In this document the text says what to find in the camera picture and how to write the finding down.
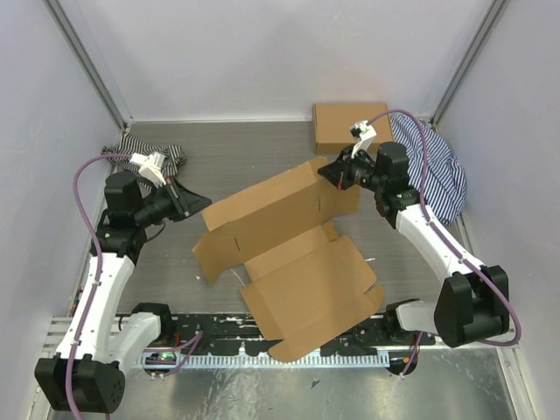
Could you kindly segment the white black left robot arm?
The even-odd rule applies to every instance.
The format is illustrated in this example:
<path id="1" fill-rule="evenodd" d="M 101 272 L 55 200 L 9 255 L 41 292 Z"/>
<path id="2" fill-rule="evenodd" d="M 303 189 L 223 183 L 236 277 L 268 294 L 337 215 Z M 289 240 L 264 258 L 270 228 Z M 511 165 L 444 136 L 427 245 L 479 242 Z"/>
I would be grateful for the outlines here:
<path id="1" fill-rule="evenodd" d="M 53 356 L 39 359 L 34 371 L 51 407 L 78 417 L 114 413 L 126 375 L 144 350 L 166 347 L 175 339 L 168 304 L 140 303 L 122 330 L 111 332 L 125 285 L 147 242 L 147 228 L 183 221 L 212 203 L 174 177 L 143 195 L 137 176 L 127 171 L 107 178 L 104 196 L 107 207 L 94 232 L 80 302 Z"/>

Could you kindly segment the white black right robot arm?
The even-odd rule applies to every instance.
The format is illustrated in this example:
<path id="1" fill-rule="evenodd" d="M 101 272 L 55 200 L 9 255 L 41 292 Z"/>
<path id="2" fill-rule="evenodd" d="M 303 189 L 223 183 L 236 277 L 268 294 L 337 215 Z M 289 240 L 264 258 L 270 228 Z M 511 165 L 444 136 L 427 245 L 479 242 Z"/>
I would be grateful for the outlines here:
<path id="1" fill-rule="evenodd" d="M 373 192 L 378 213 L 415 246 L 442 283 L 434 303 L 412 298 L 388 305 L 387 339 L 400 346 L 416 332 L 430 333 L 454 348 L 507 333 L 507 274 L 473 257 L 422 206 L 408 170 L 406 149 L 399 143 L 383 143 L 376 157 L 347 146 L 318 169 L 340 191 L 360 186 Z"/>

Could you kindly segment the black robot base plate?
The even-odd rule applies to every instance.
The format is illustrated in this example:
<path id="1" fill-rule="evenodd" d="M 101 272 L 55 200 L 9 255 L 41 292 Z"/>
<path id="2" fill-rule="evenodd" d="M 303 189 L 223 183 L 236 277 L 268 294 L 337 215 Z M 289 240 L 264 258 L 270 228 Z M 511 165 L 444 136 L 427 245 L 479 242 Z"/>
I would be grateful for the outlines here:
<path id="1" fill-rule="evenodd" d="M 185 313 L 172 316 L 171 334 L 152 347 L 177 347 L 202 333 L 196 355 L 266 354 L 277 342 L 265 339 L 247 313 Z M 318 348 L 322 357 L 376 355 L 382 347 L 413 347 L 417 332 L 389 333 L 385 317 L 376 314 Z"/>

